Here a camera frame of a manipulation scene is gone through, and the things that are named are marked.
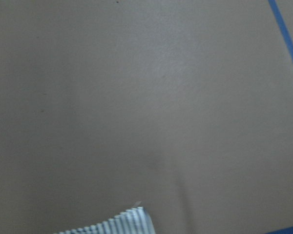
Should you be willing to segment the striped polo shirt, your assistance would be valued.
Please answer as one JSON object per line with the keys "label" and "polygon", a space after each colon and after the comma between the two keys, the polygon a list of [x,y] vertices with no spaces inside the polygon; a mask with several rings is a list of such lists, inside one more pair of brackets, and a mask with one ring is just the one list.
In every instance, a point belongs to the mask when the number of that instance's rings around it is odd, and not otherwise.
{"label": "striped polo shirt", "polygon": [[128,209],[101,223],[63,231],[64,234],[156,234],[144,207]]}

